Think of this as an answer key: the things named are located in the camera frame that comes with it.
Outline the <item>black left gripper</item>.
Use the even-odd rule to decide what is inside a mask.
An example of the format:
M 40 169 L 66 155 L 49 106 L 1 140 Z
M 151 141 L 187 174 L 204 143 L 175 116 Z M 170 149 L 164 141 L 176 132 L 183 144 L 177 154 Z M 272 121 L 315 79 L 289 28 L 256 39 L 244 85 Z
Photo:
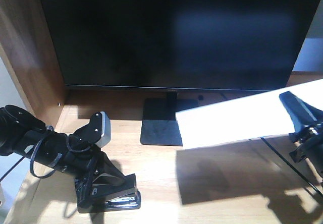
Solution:
M 24 156 L 30 159 L 30 173 L 39 179 L 46 179 L 56 171 L 77 179 L 89 170 L 94 157 L 101 152 L 98 146 L 81 142 L 73 134 L 50 129 L 24 134 Z

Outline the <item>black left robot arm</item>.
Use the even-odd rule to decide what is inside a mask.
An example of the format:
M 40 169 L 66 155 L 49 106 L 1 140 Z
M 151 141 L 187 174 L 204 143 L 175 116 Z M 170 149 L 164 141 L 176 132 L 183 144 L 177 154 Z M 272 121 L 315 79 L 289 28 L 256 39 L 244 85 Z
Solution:
M 73 134 L 58 133 L 28 111 L 6 105 L 1 108 L 1 155 L 16 153 L 54 172 L 82 177 L 95 167 L 101 148 L 111 140 L 111 123 L 103 111 Z

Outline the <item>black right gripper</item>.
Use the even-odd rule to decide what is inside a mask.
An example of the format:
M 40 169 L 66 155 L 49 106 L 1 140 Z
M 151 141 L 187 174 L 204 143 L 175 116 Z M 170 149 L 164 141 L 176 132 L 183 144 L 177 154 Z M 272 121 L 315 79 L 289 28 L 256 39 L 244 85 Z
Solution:
M 279 99 L 289 114 L 295 133 L 304 130 L 295 140 L 299 146 L 289 153 L 295 163 L 309 159 L 322 178 L 322 110 L 306 103 L 292 92 L 279 95 Z

